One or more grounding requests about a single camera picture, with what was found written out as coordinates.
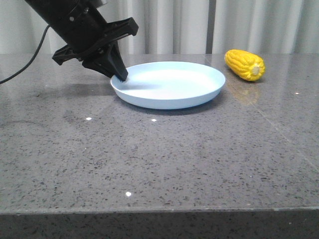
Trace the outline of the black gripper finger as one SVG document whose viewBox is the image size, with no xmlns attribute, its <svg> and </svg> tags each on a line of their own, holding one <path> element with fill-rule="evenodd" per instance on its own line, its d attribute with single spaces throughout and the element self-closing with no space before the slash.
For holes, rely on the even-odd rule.
<svg viewBox="0 0 319 239">
<path fill-rule="evenodd" d="M 92 55 L 85 58 L 82 65 L 109 78 L 116 76 L 122 82 L 126 81 L 128 77 L 117 42 L 99 48 Z"/>
</svg>

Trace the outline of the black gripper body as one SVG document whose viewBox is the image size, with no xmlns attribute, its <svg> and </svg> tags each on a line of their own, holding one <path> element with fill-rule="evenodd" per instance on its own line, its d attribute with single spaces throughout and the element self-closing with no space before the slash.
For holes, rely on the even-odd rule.
<svg viewBox="0 0 319 239">
<path fill-rule="evenodd" d="M 109 55 L 109 61 L 119 65 L 118 40 L 135 36 L 139 29 L 132 17 L 106 22 L 93 6 L 75 6 L 53 28 L 67 43 L 52 57 L 59 65 L 73 58 L 85 60 L 99 55 Z"/>
</svg>

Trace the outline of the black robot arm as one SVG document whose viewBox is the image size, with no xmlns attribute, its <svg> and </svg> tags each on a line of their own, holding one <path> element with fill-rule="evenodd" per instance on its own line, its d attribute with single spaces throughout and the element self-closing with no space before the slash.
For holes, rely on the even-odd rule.
<svg viewBox="0 0 319 239">
<path fill-rule="evenodd" d="M 94 0 L 29 0 L 27 3 L 66 42 L 52 56 L 58 65 L 77 59 L 85 68 L 109 78 L 127 79 L 118 40 L 137 34 L 139 27 L 132 17 L 106 22 Z"/>
</svg>

